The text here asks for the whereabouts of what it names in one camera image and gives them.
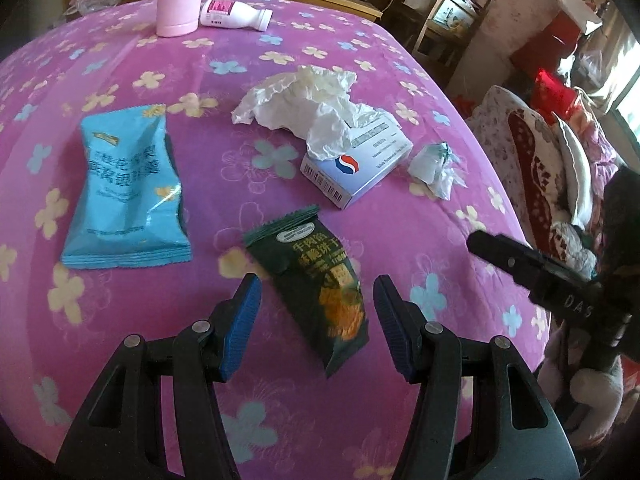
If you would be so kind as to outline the large crumpled white tissue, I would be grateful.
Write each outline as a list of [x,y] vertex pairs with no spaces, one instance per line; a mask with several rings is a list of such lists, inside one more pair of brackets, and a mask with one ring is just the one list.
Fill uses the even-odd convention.
[[288,130],[305,141],[311,157],[332,159],[350,149],[350,130],[360,114],[350,100],[356,81],[352,72],[303,65],[250,88],[232,110],[231,120],[235,125],[257,122],[269,130]]

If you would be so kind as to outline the dark green snack packet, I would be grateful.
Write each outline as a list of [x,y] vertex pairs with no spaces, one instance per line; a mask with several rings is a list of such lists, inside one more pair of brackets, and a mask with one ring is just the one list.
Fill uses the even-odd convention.
[[340,239],[311,205],[243,234],[252,258],[268,273],[279,296],[334,375],[369,341],[358,273]]

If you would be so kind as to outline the white blue medicine box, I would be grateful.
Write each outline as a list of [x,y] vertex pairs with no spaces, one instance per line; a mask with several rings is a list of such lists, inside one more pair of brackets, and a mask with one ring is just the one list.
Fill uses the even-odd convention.
[[334,159],[303,158],[300,172],[338,209],[346,209],[387,177],[412,151],[396,119],[382,114],[352,129],[352,147]]

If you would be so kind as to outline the white pink-label bottle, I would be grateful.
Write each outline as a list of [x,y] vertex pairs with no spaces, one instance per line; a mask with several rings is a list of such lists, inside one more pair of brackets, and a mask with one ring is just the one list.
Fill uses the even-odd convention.
[[200,24],[226,29],[254,29],[265,32],[273,10],[256,9],[236,0],[206,0],[201,8]]

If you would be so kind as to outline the purple floral tablecloth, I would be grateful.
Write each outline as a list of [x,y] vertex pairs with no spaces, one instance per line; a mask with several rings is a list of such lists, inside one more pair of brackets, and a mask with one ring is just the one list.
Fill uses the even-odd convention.
[[[209,314],[256,270],[246,231],[316,204],[365,294],[389,275],[425,316],[476,340],[509,337],[529,365],[548,339],[541,310],[471,256],[469,233],[520,237],[520,222],[472,132],[427,73],[381,27],[301,3],[254,0],[266,32],[155,32],[140,2],[52,30],[1,64],[1,414],[47,458],[118,344],[156,339]],[[265,78],[303,65],[349,70],[352,99],[388,110],[416,148],[446,142],[464,185],[436,200],[397,168],[335,208],[299,171],[291,133],[235,125],[232,110]],[[137,270],[62,266],[86,174],[79,124],[90,114],[158,105],[183,185],[193,248],[185,264]]]

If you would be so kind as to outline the white cushion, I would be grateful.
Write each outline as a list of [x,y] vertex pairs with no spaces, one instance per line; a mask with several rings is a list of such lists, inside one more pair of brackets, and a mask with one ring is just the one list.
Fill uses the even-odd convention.
[[572,128],[558,114],[553,113],[553,117],[565,167],[570,224],[584,230],[591,220],[593,211],[589,160]]

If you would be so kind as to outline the blue snack packet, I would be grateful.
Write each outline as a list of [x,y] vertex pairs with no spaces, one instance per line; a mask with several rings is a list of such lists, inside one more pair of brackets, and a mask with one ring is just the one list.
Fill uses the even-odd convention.
[[89,115],[80,132],[87,175],[62,250],[64,266],[137,269],[189,262],[166,106]]

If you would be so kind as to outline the small crumpled wrapper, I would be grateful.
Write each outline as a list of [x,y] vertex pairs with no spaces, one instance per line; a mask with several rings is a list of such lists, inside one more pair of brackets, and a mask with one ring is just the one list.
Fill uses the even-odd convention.
[[440,200],[450,200],[452,188],[466,188],[462,174],[454,166],[460,162],[458,156],[446,142],[425,145],[411,159],[408,173],[430,190]]

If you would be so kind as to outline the floral covered sofa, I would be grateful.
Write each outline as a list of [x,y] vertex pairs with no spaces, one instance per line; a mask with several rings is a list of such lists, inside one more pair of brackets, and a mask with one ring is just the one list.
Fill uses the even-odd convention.
[[[581,230],[570,224],[564,162],[553,113],[572,128],[589,160],[593,211]],[[526,240],[570,268],[591,276],[602,252],[605,185],[624,161],[608,142],[584,92],[550,110],[531,107],[507,88],[491,87],[468,126],[497,171]]]

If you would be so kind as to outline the pink floral covered appliance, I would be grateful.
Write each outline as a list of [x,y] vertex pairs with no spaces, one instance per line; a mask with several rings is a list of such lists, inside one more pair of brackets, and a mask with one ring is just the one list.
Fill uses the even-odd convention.
[[514,72],[510,56],[546,26],[558,0],[490,0],[483,23],[466,48],[446,93],[478,102],[489,87]]

